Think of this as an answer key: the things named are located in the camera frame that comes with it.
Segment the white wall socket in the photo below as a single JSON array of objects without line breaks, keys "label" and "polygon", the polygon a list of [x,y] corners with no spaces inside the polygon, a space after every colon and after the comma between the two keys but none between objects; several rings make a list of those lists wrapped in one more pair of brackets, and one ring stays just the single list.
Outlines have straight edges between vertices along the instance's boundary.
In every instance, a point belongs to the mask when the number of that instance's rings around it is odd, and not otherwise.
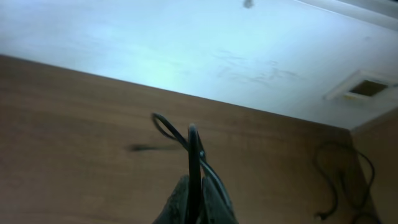
[{"label": "white wall socket", "polygon": [[325,96],[325,100],[370,100],[397,87],[397,77],[369,70],[352,73]]}]

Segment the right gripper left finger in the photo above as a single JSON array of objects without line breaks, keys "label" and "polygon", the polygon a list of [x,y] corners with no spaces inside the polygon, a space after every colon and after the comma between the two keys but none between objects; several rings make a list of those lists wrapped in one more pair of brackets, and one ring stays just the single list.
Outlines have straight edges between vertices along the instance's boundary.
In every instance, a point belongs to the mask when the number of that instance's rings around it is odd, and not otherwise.
[{"label": "right gripper left finger", "polygon": [[189,177],[184,175],[177,182],[165,206],[153,224],[184,224],[188,209]]}]

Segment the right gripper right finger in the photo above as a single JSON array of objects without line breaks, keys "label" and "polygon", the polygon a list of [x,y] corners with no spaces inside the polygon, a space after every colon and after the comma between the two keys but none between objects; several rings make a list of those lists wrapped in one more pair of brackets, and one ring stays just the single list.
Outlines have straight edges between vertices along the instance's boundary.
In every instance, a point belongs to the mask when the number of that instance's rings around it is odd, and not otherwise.
[{"label": "right gripper right finger", "polygon": [[214,183],[209,178],[202,178],[202,189],[201,224],[238,224],[237,219],[228,210]]}]

